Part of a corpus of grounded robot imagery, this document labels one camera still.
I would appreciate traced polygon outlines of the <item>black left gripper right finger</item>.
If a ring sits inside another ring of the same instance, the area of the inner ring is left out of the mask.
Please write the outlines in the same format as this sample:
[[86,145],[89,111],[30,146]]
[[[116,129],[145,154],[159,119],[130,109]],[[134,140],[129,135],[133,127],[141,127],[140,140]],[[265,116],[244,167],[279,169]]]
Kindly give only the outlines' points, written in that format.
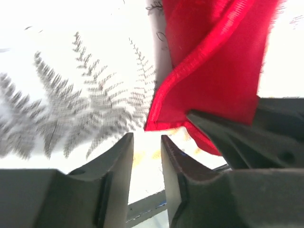
[[303,169],[214,171],[161,137],[172,228],[301,228]]

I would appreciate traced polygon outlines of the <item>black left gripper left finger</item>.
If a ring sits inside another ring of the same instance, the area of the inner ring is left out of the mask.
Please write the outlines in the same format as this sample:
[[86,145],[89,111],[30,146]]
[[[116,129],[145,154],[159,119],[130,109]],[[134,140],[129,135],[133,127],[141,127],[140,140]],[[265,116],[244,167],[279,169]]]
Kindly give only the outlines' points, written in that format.
[[3,228],[124,228],[134,138],[123,136],[89,163],[55,169],[0,171]]

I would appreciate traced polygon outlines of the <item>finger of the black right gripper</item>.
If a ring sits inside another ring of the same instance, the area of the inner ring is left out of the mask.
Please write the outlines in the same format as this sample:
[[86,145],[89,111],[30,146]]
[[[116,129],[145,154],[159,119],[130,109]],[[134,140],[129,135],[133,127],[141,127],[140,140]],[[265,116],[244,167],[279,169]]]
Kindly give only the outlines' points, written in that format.
[[262,98],[251,125],[192,110],[188,120],[208,136],[232,169],[303,168],[303,98]]

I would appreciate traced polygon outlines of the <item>red cloth napkin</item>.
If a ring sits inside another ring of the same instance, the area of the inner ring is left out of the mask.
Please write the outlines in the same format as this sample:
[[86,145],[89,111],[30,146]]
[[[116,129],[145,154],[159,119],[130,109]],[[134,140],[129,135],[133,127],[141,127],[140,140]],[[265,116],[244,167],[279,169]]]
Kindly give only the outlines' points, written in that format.
[[185,127],[197,146],[219,151],[186,117],[195,109],[251,124],[277,0],[165,0],[173,70],[159,86],[146,131]]

